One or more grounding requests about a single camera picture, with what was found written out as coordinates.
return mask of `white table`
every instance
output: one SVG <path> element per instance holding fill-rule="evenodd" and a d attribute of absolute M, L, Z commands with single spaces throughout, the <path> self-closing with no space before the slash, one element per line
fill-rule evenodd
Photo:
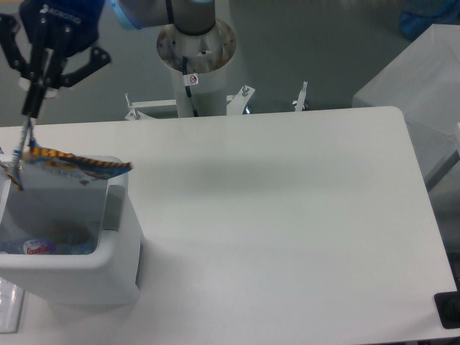
<path fill-rule="evenodd" d="M 369 344 L 460 335 L 455 290 L 395 108 L 40 126 L 39 143 L 131 160 L 147 249 L 135 305 L 27 294 L 1 344 Z M 0 129 L 11 152 L 19 128 Z"/>

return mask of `blue object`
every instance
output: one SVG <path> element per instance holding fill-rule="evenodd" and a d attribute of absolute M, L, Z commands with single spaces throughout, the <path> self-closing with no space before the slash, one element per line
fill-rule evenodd
<path fill-rule="evenodd" d="M 455 24 L 460 0 L 407 0 L 400 17 L 400 29 L 415 40 L 432 24 Z"/>
<path fill-rule="evenodd" d="M 123 12 L 121 9 L 120 5 L 118 5 L 117 0 L 111 0 L 111 5 L 112 8 L 114 9 L 116 18 L 118 19 L 118 22 L 120 23 L 121 27 L 125 30 L 134 30 L 137 29 L 137 27 L 134 26 L 134 24 L 131 23 L 131 21 L 128 19 L 126 14 Z"/>
<path fill-rule="evenodd" d="M 88 255 L 97 247 L 96 239 L 78 243 L 79 233 L 54 234 L 47 239 L 15 239 L 0 242 L 0 252 L 7 254 Z"/>

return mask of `robot logo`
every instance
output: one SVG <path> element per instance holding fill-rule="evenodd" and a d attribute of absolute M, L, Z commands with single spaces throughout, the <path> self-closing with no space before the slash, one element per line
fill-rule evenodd
<path fill-rule="evenodd" d="M 65 13 L 63 11 L 60 11 L 58 9 L 53 9 L 52 7 L 49 7 L 48 5 L 43 5 L 43 9 L 41 11 L 42 13 L 49 13 L 52 14 L 53 16 L 60 17 L 64 20 L 68 20 L 69 22 L 72 22 L 74 24 L 80 25 L 81 24 L 81 18 L 73 16 L 72 14 Z"/>

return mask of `white container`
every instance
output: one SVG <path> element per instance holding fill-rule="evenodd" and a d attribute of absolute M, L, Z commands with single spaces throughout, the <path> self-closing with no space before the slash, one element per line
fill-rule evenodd
<path fill-rule="evenodd" d="M 0 155 L 4 162 L 9 158 Z M 80 255 L 1 253 L 0 276 L 54 303 L 135 302 L 144 237 L 127 193 L 127 174 L 84 187 L 25 165 L 22 179 L 23 192 L 0 174 L 0 245 L 85 229 L 97 246 Z"/>

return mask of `warning sticker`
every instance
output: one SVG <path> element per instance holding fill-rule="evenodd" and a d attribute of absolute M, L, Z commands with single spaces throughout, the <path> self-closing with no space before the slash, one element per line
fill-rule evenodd
<path fill-rule="evenodd" d="M 198 85 L 198 74 L 194 73 L 194 74 L 187 74 L 187 75 L 184 75 L 184 84 L 185 86 L 194 86 L 194 85 Z"/>

